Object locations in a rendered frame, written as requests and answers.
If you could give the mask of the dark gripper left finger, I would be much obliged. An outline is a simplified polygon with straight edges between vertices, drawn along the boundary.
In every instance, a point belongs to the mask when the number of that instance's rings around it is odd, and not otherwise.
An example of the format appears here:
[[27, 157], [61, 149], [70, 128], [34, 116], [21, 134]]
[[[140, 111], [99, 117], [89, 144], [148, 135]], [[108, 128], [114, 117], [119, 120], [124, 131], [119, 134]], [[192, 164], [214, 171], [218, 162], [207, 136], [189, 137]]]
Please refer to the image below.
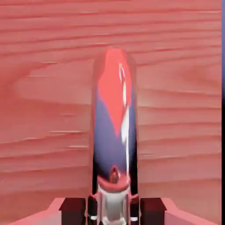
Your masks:
[[55, 198], [50, 206], [10, 225], [85, 225], [85, 198]]

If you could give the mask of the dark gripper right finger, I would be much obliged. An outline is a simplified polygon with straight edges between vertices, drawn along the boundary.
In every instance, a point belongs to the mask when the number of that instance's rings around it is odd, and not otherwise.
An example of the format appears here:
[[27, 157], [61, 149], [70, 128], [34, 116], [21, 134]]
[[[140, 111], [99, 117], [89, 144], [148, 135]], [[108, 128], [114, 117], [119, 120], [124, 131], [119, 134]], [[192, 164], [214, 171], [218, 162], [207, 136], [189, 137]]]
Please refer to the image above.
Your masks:
[[216, 225], [177, 208], [170, 198], [141, 198], [140, 225]]

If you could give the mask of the red wooden cabinet door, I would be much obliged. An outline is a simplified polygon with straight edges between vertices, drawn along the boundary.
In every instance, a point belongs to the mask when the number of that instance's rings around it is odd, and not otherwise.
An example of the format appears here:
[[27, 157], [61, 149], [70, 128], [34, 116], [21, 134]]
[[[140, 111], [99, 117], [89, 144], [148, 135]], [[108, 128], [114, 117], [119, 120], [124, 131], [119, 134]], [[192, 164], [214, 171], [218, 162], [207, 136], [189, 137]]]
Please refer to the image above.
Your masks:
[[137, 63], [140, 195], [221, 225], [221, 0], [0, 0], [0, 225], [91, 191], [109, 47]]

